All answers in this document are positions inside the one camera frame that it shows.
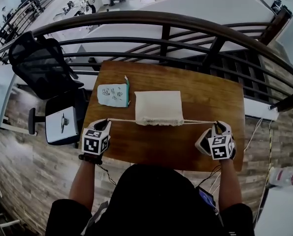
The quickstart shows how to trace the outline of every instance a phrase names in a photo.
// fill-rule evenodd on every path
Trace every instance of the floor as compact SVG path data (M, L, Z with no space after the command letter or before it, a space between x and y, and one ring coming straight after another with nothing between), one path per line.
M269 61L267 66L276 69ZM12 124L27 128L29 109L36 107L37 113L44 112L45 102L33 94L20 90L12 94L6 115ZM257 119L246 118L245 139L247 144L257 123ZM272 164L284 167L293 164L293 110L280 114L271 124ZM36 127L38 135L28 136L0 130L0 188L2 205L28 226L44 234L52 202L67 198L72 181L78 169L78 150L73 146L55 147L47 145L44 126ZM238 173L243 201L256 214L262 195L269 159L269 122L263 121L249 148L245 152L243 169ZM117 182L130 163L103 158L103 166ZM198 185L210 173L180 172L194 185ZM218 174L207 180L202 187L211 188ZM104 171L97 167L95 175L95 200L93 212L99 205L110 199L114 185ZM211 192L219 184L216 181ZM218 199L218 189L214 193Z

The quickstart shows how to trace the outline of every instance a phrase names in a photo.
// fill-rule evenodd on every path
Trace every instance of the black shirt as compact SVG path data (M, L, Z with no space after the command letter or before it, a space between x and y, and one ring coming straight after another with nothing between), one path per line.
M86 236L101 234L191 233L253 236L250 208L237 204L221 212L223 225L191 182L174 170L133 165L121 176L100 220ZM46 236L78 236L92 217L73 200L53 202Z

